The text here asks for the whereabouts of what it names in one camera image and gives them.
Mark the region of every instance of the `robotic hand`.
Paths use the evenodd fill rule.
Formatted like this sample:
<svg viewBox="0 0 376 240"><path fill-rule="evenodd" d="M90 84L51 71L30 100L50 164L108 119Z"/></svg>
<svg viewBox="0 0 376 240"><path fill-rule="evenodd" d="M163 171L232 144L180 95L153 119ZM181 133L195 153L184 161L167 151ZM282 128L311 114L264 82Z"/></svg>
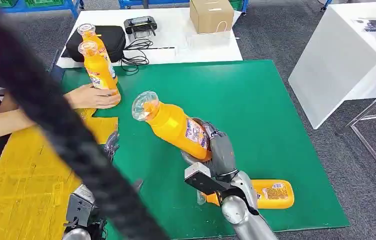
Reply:
<svg viewBox="0 0 376 240"><path fill-rule="evenodd" d="M119 149L119 138L119 132L114 131L104 144L104 152L110 162L113 162L115 152ZM138 191L142 184L142 180L137 180L134 188ZM64 224L66 229L62 240L105 240L103 231L106 217L100 214L94 195L84 184L70 194L66 221L68 223Z"/></svg>
<svg viewBox="0 0 376 240"><path fill-rule="evenodd" d="M201 162L181 151L183 159L190 165L185 169L185 182L206 195L217 194L223 216L240 240L277 240L257 210L258 196L250 177L236 168L229 137L210 122L199 118L194 120L205 129L210 139L212 157Z"/></svg>

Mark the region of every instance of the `black wire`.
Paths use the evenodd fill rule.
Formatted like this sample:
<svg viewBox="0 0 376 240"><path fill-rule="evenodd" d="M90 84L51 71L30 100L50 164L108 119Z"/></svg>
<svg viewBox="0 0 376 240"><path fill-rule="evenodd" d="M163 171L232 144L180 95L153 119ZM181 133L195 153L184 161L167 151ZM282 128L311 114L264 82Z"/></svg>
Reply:
<svg viewBox="0 0 376 240"><path fill-rule="evenodd" d="M124 48L124 50L138 50L141 52L142 55L129 58L123 55L120 61L120 67L125 72L138 72L138 66L147 65L150 63L150 60L147 58L146 54L142 50L150 48L153 44L154 43L149 39L137 39L131 42L127 47ZM128 66L135 66L135 68L124 68L123 64L126 64Z"/></svg>
<svg viewBox="0 0 376 240"><path fill-rule="evenodd" d="M0 83L39 124L63 161L91 190L102 214L131 240L168 240L134 188L112 166L92 133L61 94L59 84L0 13Z"/></svg>

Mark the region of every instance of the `green mat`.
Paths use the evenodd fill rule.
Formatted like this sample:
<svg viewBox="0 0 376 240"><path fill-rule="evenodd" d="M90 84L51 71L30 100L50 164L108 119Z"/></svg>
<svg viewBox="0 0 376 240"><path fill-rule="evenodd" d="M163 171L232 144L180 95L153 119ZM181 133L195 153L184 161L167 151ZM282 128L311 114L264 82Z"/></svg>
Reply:
<svg viewBox="0 0 376 240"><path fill-rule="evenodd" d="M237 167L251 179L291 183L291 208L260 211L274 231L349 225L271 60L147 65L135 75L115 70L122 101L95 115L119 117L120 149L114 164L131 182L144 179L140 195L172 239L235 233L219 207L197 204L196 190L184 183L187 165L180 151L156 137L147 123L132 118L133 100L148 90L225 131ZM68 92L89 82L83 68L69 69L62 86ZM108 226L107 240L117 236Z"/></svg>

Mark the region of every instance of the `orange juice bottle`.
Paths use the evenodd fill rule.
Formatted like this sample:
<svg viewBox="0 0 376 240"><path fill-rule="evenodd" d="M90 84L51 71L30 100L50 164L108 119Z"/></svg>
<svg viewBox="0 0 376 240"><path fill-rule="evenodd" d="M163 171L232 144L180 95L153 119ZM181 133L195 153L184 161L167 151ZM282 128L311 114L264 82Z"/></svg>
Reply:
<svg viewBox="0 0 376 240"><path fill-rule="evenodd" d="M103 55L108 63L108 70L114 80L115 84L118 84L118 77L116 76L115 70L113 69L112 61L110 60L109 54L107 53L106 46L104 42L99 38L99 35L95 32L95 26L90 23L81 24L77 28L77 32L82 36L84 41L93 41L98 45L98 52Z"/></svg>
<svg viewBox="0 0 376 240"><path fill-rule="evenodd" d="M294 191L291 184L279 179L252 179L251 183L257 192L259 209L287 209L294 204ZM198 191L198 204L219 204L216 193L206 195Z"/></svg>
<svg viewBox="0 0 376 240"><path fill-rule="evenodd" d="M132 104L132 116L146 121L159 138L184 150L201 161L208 161L209 137L201 125L184 113L182 108L159 101L153 91L145 91Z"/></svg>
<svg viewBox="0 0 376 240"><path fill-rule="evenodd" d="M98 51L94 41L83 41L79 44L78 51L84 56L84 65L91 82L97 89L115 89L120 95L115 81L109 71L109 65Z"/></svg>

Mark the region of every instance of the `black bag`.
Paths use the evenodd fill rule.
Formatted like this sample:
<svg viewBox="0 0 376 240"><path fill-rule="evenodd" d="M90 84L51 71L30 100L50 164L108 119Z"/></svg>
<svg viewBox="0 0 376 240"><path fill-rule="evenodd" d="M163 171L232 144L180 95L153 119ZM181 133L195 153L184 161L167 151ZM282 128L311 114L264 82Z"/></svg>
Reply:
<svg viewBox="0 0 376 240"><path fill-rule="evenodd" d="M112 63L116 63L123 57L123 49L126 45L125 31L121 26L95 26L95 33L101 35L99 38L107 49L108 56ZM63 58L72 58L75 62L83 63L84 56L79 53L78 47L82 43L82 36L78 31L66 43L66 50Z"/></svg>

